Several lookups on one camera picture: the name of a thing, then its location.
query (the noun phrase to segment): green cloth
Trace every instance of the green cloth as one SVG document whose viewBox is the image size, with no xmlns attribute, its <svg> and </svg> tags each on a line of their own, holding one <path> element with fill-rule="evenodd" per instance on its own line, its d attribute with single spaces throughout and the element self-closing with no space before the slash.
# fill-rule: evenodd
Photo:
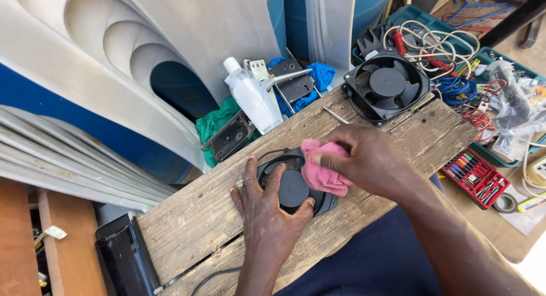
<svg viewBox="0 0 546 296">
<path fill-rule="evenodd" d="M 228 123 L 229 119 L 235 116 L 240 109 L 241 108 L 237 102 L 235 102 L 235 99 L 233 97 L 229 97 L 222 102 L 219 110 L 211 111 L 206 114 L 205 117 L 197 119 L 195 121 L 195 129 L 197 130 L 197 133 L 199 133 L 201 143 L 206 143 L 216 132 L 218 132 L 218 130 Z M 254 131 L 250 141 L 247 142 L 245 146 L 258 139 L 260 136 L 261 135 L 258 130 Z M 214 159 L 214 153 L 211 148 L 205 151 L 205 161 L 208 165 L 210 165 L 210 167 L 214 167 L 218 164 L 218 162 Z"/>
</svg>

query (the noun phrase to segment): person's left hand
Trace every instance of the person's left hand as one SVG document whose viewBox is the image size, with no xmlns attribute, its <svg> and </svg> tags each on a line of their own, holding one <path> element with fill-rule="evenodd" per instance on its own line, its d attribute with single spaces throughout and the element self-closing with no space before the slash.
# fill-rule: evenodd
<svg viewBox="0 0 546 296">
<path fill-rule="evenodd" d="M 313 218 L 315 200 L 307 198 L 294 215 L 283 211 L 278 202 L 285 164 L 273 169 L 263 190 L 256 177 L 258 161 L 250 155 L 243 175 L 243 188 L 230 189 L 231 198 L 243 219 L 245 264 L 279 271 L 305 226 Z"/>
</svg>

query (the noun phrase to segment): pink cloth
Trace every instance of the pink cloth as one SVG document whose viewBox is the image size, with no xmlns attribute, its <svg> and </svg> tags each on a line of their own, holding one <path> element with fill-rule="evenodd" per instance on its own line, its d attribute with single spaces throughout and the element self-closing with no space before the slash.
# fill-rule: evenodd
<svg viewBox="0 0 546 296">
<path fill-rule="evenodd" d="M 348 185 L 352 184 L 346 177 L 328 168 L 321 167 L 312 161 L 315 154 L 329 153 L 337 156 L 349 157 L 346 150 L 336 144 L 329 142 L 324 146 L 315 139 L 304 139 L 301 143 L 301 150 L 305 156 L 305 165 L 301 168 L 301 175 L 311 189 L 332 193 L 343 197 L 348 192 Z"/>
</svg>

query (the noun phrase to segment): clear plastic bottle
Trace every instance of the clear plastic bottle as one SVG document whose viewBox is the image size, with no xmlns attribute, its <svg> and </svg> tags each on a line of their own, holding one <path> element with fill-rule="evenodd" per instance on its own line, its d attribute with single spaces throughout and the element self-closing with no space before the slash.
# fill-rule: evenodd
<svg viewBox="0 0 546 296">
<path fill-rule="evenodd" d="M 242 69 L 233 57 L 224 61 L 224 67 L 229 73 L 226 83 L 231 95 L 256 129 L 265 134 L 280 125 L 282 116 L 254 73 Z"/>
</svg>

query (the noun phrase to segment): screwdriver bit set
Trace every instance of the screwdriver bit set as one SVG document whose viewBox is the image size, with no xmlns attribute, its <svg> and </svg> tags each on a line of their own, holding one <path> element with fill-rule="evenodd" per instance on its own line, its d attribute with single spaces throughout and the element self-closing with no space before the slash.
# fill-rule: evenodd
<svg viewBox="0 0 546 296">
<path fill-rule="evenodd" d="M 469 149 L 457 154 L 441 172 L 452 179 L 482 210 L 487 210 L 510 185 L 493 167 Z"/>
</svg>

